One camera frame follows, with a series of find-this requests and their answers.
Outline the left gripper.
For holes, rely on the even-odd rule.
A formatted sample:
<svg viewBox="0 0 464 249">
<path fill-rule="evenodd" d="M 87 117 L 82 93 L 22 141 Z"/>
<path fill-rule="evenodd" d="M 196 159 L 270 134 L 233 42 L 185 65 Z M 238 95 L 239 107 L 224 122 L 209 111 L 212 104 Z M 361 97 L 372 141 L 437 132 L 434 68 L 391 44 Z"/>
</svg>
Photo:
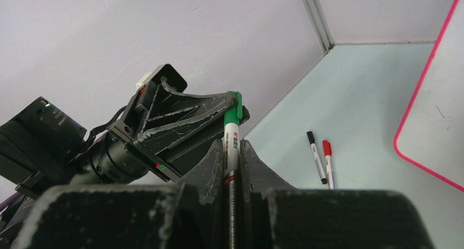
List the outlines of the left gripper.
<svg viewBox="0 0 464 249">
<path fill-rule="evenodd" d="M 151 171 L 176 181 L 205 156 L 214 140 L 224 137 L 224 115 L 237 94 L 182 93 L 187 82 L 170 64 L 141 79 L 122 115 L 108 127 L 108 148 L 115 166 L 134 181 Z M 250 114 L 242 107 L 240 124 Z"/>
</svg>

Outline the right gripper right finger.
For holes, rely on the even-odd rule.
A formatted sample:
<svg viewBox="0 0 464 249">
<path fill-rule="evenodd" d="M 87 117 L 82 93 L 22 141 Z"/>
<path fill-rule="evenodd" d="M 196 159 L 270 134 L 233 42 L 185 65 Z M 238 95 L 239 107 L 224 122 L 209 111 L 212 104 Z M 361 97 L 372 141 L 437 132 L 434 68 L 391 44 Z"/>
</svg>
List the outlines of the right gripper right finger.
<svg viewBox="0 0 464 249">
<path fill-rule="evenodd" d="M 240 142 L 240 183 L 245 200 L 268 200 L 297 190 L 260 159 L 248 140 Z"/>
</svg>

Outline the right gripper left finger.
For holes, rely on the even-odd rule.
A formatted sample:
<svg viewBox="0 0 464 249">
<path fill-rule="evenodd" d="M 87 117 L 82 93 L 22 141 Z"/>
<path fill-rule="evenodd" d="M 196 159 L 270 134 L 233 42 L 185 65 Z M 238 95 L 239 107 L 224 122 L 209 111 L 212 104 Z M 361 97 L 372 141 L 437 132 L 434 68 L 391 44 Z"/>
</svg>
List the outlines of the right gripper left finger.
<svg viewBox="0 0 464 249">
<path fill-rule="evenodd" d="M 205 156 L 177 181 L 177 185 L 196 191 L 201 204 L 213 204 L 217 198 L 221 199 L 223 163 L 223 142 L 214 140 Z"/>
</svg>

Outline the green whiteboard marker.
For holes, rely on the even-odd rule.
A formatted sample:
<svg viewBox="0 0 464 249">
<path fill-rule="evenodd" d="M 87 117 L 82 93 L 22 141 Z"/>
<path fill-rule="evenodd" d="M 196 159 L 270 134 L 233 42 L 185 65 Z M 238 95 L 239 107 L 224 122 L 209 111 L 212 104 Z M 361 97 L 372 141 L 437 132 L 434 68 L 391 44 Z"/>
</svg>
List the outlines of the green whiteboard marker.
<svg viewBox="0 0 464 249">
<path fill-rule="evenodd" d="M 236 180 L 239 169 L 239 123 L 240 116 L 237 109 L 233 108 L 224 116 L 224 171 L 223 182 L 225 192 L 224 216 L 225 216 L 225 247 L 236 248 Z"/>
</svg>

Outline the pink framed whiteboard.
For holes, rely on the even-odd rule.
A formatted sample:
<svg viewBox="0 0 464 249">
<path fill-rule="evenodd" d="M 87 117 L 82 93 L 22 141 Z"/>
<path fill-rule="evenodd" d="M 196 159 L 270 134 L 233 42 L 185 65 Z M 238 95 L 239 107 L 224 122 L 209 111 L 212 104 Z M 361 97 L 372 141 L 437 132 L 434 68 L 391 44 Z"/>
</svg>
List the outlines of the pink framed whiteboard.
<svg viewBox="0 0 464 249">
<path fill-rule="evenodd" d="M 463 0 L 454 0 L 393 138 L 399 157 L 463 191 Z"/>
</svg>

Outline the green marker cap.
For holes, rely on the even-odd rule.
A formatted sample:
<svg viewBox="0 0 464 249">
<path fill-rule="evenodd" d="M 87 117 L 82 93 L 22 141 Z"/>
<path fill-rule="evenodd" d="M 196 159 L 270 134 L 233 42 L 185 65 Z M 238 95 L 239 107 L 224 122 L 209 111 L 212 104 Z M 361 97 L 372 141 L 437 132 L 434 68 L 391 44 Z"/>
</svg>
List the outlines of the green marker cap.
<svg viewBox="0 0 464 249">
<path fill-rule="evenodd" d="M 226 111 L 224 115 L 224 123 L 223 125 L 226 126 L 227 124 L 233 123 L 237 126 L 240 125 L 240 120 L 243 117 L 243 110 L 242 110 L 242 94 L 238 91 L 234 91 L 236 96 L 236 101 L 233 104 L 232 108 Z"/>
</svg>

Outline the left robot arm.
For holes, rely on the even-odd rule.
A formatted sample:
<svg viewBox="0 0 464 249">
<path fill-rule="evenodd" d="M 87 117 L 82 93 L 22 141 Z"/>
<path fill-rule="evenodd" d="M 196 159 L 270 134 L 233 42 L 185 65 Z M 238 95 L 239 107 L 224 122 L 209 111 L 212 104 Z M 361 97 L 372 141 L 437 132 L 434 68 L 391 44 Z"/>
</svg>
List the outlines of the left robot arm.
<svg viewBox="0 0 464 249">
<path fill-rule="evenodd" d="M 148 173 L 176 181 L 224 136 L 226 114 L 250 118 L 237 92 L 187 94 L 170 64 L 148 73 L 129 102 L 87 130 L 43 97 L 1 126 L 1 175 L 39 198 L 53 186 L 129 184 Z"/>
</svg>

